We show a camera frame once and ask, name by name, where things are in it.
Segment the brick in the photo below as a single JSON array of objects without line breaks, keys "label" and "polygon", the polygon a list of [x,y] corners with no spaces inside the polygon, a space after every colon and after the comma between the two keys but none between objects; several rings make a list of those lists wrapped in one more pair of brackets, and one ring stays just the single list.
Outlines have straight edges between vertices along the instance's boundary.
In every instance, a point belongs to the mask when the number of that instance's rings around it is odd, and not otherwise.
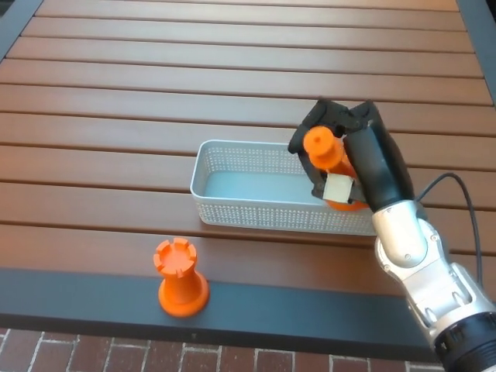
[{"label": "brick", "polygon": [[217,369],[217,353],[202,351],[184,352],[181,372],[215,372]]},{"label": "brick", "polygon": [[70,343],[41,343],[31,372],[65,371],[72,347]]},{"label": "brick", "polygon": [[429,372],[435,372],[444,369],[441,363],[410,363],[411,372],[424,372],[425,370]]},{"label": "brick", "polygon": [[254,363],[255,349],[224,346],[220,358],[219,372],[253,372]]},{"label": "brick", "polygon": [[257,372],[291,372],[292,369],[292,354],[277,351],[258,352]]},{"label": "brick", "polygon": [[294,361],[294,372],[329,372],[329,355],[296,353]]},{"label": "brick", "polygon": [[148,341],[145,339],[121,339],[115,338],[114,345],[127,345],[127,346],[139,346],[146,347],[148,346]]},{"label": "brick", "polygon": [[370,360],[370,372],[405,372],[406,366],[405,362],[399,360],[382,360],[382,359],[371,359]]},{"label": "brick", "polygon": [[208,345],[201,343],[186,343],[184,347],[192,349],[209,349],[209,350],[219,350],[219,345]]},{"label": "brick", "polygon": [[143,372],[175,372],[179,370],[182,343],[152,341]]},{"label": "brick", "polygon": [[77,372],[102,372],[109,353],[110,338],[80,336],[75,345],[69,370]]},{"label": "brick", "polygon": [[332,372],[367,372],[366,360],[332,359]]},{"label": "brick", "polygon": [[140,372],[144,357],[145,349],[113,346],[105,372]]},{"label": "brick", "polygon": [[435,364],[431,367],[425,367],[425,366],[410,367],[410,372],[436,372],[438,370],[444,370],[444,369],[438,364]]},{"label": "brick", "polygon": [[40,337],[40,332],[11,329],[4,339],[5,345],[0,355],[0,370],[26,372]]},{"label": "brick", "polygon": [[48,341],[60,341],[62,343],[72,343],[76,340],[77,337],[77,335],[53,332],[45,332],[45,334],[43,335],[43,339],[46,339]]}]

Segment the dark table edge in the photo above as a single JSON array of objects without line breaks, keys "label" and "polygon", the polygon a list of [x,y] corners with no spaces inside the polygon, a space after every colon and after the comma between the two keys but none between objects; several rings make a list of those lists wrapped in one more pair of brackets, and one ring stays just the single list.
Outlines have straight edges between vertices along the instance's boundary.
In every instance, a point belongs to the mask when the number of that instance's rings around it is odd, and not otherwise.
[{"label": "dark table edge", "polygon": [[158,305],[159,284],[1,269],[0,327],[436,362],[403,298],[212,282],[206,308],[177,319]]},{"label": "dark table edge", "polygon": [[0,62],[21,35],[43,0],[15,0],[0,18]]},{"label": "dark table edge", "polygon": [[496,105],[496,21],[486,0],[457,0],[487,88]]}]

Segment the wooden slat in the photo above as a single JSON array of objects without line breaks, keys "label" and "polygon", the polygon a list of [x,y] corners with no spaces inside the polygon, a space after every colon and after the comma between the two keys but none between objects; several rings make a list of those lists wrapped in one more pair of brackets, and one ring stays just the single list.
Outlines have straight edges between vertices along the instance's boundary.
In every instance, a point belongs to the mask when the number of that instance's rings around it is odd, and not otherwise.
[{"label": "wooden slat", "polygon": [[[117,188],[188,193],[195,167],[194,157],[56,150],[0,146],[0,181],[31,184]],[[409,169],[420,192],[444,170]],[[496,173],[457,171],[469,189],[477,209],[496,210]],[[444,181],[425,198],[424,204],[466,208],[457,183]]]},{"label": "wooden slat", "polygon": [[458,12],[212,5],[118,0],[45,0],[36,15],[89,19],[465,31]]},{"label": "wooden slat", "polygon": [[[144,277],[157,276],[150,257],[158,244],[173,238],[27,226],[0,226],[0,234],[2,267]],[[188,238],[198,251],[198,270],[210,281],[401,295],[398,286],[379,269],[373,250]],[[475,274],[474,257],[451,258]],[[493,299],[496,271],[488,268],[495,261],[494,257],[484,258],[484,282]]]},{"label": "wooden slat", "polygon": [[496,139],[461,136],[393,135],[413,167],[496,170]]},{"label": "wooden slat", "polygon": [[[191,195],[152,191],[0,184],[0,223],[158,233],[327,246],[373,247],[373,238],[332,234],[235,229],[203,224]],[[453,253],[474,251],[470,216],[465,210],[427,208],[431,223],[446,237]],[[496,212],[477,212],[485,254],[494,254]]]},{"label": "wooden slat", "polygon": [[[341,102],[353,107],[359,102]],[[174,126],[191,130],[200,140],[238,132],[249,140],[259,135],[253,129],[231,126],[273,126],[295,128],[312,109],[315,101],[274,98],[245,98],[211,95],[176,95],[139,91],[26,87],[0,84],[0,112],[28,112],[55,115],[97,116],[106,118],[207,122],[225,124]],[[384,124],[391,132],[496,136],[496,111],[492,107],[419,105],[379,102]],[[33,143],[78,147],[102,146],[127,151],[160,152],[162,142],[175,152],[191,151],[169,140],[164,126],[155,122],[65,118],[56,116],[0,114],[2,143]],[[265,130],[264,135],[279,139]]]},{"label": "wooden slat", "polygon": [[483,79],[4,60],[0,83],[281,98],[493,105]]},{"label": "wooden slat", "polygon": [[310,50],[254,46],[206,46],[118,40],[19,38],[8,56],[108,64],[216,67],[260,71],[307,71],[482,78],[475,54]]},{"label": "wooden slat", "polygon": [[195,4],[302,6],[316,8],[404,9],[458,12],[455,0],[143,0]]},{"label": "wooden slat", "polygon": [[24,36],[343,50],[473,53],[467,33],[33,17]]}]

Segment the perforated basket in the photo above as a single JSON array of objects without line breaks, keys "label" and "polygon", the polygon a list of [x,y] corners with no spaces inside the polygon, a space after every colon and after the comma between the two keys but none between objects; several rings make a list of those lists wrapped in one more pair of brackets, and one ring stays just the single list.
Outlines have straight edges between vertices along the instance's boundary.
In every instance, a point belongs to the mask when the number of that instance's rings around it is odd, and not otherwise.
[{"label": "perforated basket", "polygon": [[210,140],[198,151],[191,193],[210,225],[374,235],[371,212],[340,212],[311,194],[285,143]]}]

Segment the small white block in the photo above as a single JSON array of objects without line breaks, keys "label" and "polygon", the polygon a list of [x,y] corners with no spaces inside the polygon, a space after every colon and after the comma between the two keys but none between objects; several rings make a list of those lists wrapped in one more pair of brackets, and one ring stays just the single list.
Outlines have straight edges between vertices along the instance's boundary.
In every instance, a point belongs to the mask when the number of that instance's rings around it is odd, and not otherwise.
[{"label": "small white block", "polygon": [[328,174],[324,187],[324,200],[348,203],[354,179],[342,174]]}]

